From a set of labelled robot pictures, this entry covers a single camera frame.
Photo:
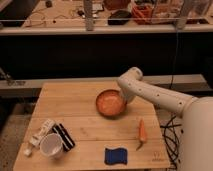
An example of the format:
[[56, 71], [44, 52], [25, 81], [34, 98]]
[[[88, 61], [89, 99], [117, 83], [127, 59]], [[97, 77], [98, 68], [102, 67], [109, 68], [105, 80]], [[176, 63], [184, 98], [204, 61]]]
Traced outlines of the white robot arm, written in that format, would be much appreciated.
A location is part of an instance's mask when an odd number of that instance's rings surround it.
[[142, 81], [143, 73], [132, 67], [117, 79], [127, 102], [139, 96], [182, 119], [177, 171], [213, 171], [213, 97], [197, 98]]

